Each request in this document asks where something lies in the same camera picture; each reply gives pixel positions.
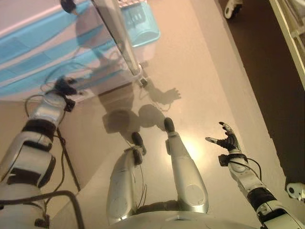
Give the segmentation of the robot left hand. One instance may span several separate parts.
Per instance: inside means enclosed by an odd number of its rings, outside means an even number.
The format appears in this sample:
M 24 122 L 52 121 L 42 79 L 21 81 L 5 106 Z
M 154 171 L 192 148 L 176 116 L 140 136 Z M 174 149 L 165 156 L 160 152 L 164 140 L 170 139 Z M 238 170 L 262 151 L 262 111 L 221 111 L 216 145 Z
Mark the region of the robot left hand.
M 54 84 L 53 89 L 58 92 L 61 93 L 63 95 L 76 95 L 77 94 L 77 90 L 73 87 L 71 87 L 69 85 L 69 83 L 63 78 L 58 78 Z

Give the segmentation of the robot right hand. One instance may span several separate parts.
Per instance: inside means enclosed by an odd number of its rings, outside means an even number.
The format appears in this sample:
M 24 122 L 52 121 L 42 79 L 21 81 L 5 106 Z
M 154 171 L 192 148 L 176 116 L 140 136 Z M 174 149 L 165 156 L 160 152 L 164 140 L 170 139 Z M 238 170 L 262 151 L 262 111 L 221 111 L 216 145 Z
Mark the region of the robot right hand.
M 216 139 L 212 137 L 206 137 L 205 140 L 216 144 L 222 148 L 225 148 L 228 150 L 228 152 L 231 152 L 233 150 L 241 151 L 239 142 L 237 140 L 237 137 L 233 131 L 233 129 L 225 122 L 219 122 L 219 124 L 222 126 L 222 129 L 225 131 L 225 135 L 227 138 L 224 139 Z

